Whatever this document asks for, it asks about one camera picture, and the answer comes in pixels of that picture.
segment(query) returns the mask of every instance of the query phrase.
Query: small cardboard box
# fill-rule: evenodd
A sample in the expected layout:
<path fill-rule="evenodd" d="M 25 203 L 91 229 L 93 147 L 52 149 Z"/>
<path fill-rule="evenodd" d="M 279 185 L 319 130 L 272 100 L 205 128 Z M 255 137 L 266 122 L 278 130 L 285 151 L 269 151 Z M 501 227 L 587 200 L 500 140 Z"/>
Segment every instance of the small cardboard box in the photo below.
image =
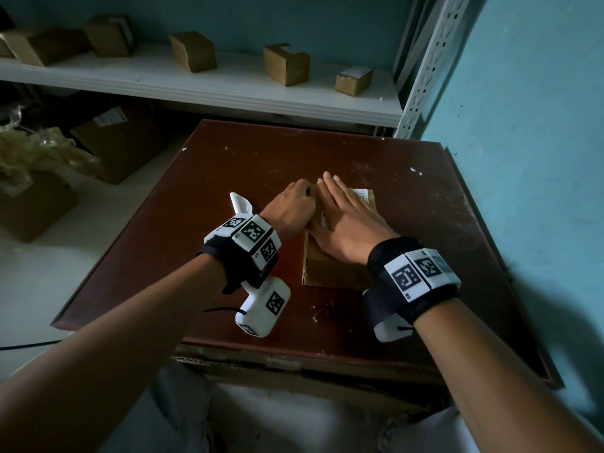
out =
<path fill-rule="evenodd" d="M 0 6 L 0 32 L 4 30 L 11 30 L 14 28 L 14 23 L 4 8 Z M 12 57 L 13 53 L 4 42 L 4 39 L 0 37 L 0 57 Z"/>
<path fill-rule="evenodd" d="M 48 66 L 90 49 L 82 30 L 52 27 L 41 32 L 12 29 L 0 36 L 21 63 Z"/>
<path fill-rule="evenodd" d="M 80 173 L 117 184 L 162 151 L 164 140 L 146 100 L 107 98 L 109 105 L 99 104 L 97 115 L 70 133 L 100 159 L 98 166 L 87 166 Z"/>
<path fill-rule="evenodd" d="M 310 196 L 316 197 L 316 185 L 311 186 Z M 375 211 L 376 202 L 373 191 L 368 191 L 369 206 Z M 322 206 L 316 201 L 314 219 L 321 219 Z M 372 275 L 366 266 L 345 264 L 321 251 L 315 239 L 306 234 L 304 245 L 304 265 L 302 284 L 320 288 L 338 288 L 363 291 L 372 283 Z"/>
<path fill-rule="evenodd" d="M 18 195 L 0 189 L 0 236 L 30 242 L 77 203 L 75 192 L 56 174 L 30 174 L 33 184 Z"/>
<path fill-rule="evenodd" d="M 199 32 L 170 35 L 174 56 L 191 73 L 217 68 L 214 43 Z"/>
<path fill-rule="evenodd" d="M 294 50 L 289 43 L 265 46 L 265 72 L 283 86 L 306 83 L 310 74 L 310 55 Z"/>
<path fill-rule="evenodd" d="M 336 90 L 351 97 L 356 97 L 363 90 L 371 86 L 373 69 L 366 66 L 351 66 L 338 73 L 336 77 Z"/>
<path fill-rule="evenodd" d="M 135 40 L 125 15 L 96 15 L 87 22 L 84 30 L 99 57 L 132 55 Z"/>

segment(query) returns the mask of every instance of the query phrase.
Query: forearm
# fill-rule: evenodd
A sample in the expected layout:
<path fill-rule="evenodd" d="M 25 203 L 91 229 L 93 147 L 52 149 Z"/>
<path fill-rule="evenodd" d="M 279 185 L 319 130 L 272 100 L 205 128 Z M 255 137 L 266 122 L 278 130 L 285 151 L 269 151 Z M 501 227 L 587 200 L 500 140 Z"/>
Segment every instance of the forearm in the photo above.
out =
<path fill-rule="evenodd" d="M 4 381 L 3 445 L 98 448 L 225 284 L 222 265 L 201 255 Z"/>
<path fill-rule="evenodd" d="M 458 299 L 415 327 L 483 453 L 601 451 L 539 378 Z"/>

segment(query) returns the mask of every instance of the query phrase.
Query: wooden table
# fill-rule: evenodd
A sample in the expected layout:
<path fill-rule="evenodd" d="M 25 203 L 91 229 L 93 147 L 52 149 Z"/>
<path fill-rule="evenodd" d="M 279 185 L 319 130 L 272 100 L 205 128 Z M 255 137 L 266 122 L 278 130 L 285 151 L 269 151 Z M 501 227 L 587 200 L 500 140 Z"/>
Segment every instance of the wooden table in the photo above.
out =
<path fill-rule="evenodd" d="M 233 215 L 229 192 L 248 198 L 258 212 L 289 182 L 302 177 L 315 182 L 325 170 L 350 187 L 372 188 L 377 210 L 395 231 L 437 248 L 463 281 L 465 304 L 540 377 L 555 379 L 438 143 L 204 120 L 53 325 L 77 330 L 185 264 L 203 237 Z M 302 286 L 303 244 L 299 234 L 280 250 L 273 275 L 292 294 L 268 337 L 246 335 L 232 312 L 206 313 L 179 353 L 442 383 L 416 333 L 387 344 L 375 338 L 359 293 Z M 239 290 L 218 296 L 209 306 L 238 307 L 245 297 Z"/>

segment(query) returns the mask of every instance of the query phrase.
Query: teal wall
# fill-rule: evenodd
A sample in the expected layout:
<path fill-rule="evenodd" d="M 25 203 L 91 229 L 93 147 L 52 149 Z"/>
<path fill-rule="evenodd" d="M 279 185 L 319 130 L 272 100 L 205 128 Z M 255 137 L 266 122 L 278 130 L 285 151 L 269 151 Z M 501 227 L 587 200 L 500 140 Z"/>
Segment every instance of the teal wall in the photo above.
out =
<path fill-rule="evenodd" d="M 79 27 L 94 14 L 130 15 L 147 42 L 198 30 L 223 51 L 261 54 L 290 42 L 311 59 L 390 70 L 412 0 L 0 0 L 24 26 Z"/>
<path fill-rule="evenodd" d="M 486 0 L 422 135 L 457 163 L 565 382 L 560 397 L 600 430 L 603 13 L 604 0 Z"/>

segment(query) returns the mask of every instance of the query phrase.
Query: hand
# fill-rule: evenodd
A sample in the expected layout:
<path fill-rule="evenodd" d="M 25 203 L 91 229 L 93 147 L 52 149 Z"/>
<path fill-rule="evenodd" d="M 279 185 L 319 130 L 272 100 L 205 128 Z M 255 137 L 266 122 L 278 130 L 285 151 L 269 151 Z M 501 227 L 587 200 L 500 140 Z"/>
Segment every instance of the hand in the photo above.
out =
<path fill-rule="evenodd" d="M 312 220 L 307 230 L 326 253 L 343 262 L 367 264 L 372 249 L 380 242 L 396 238 L 386 221 L 365 200 L 326 171 L 316 189 L 329 229 Z"/>
<path fill-rule="evenodd" d="M 307 196 L 308 189 L 306 179 L 291 183 L 260 213 L 282 240 L 300 232 L 315 213 L 315 199 Z"/>

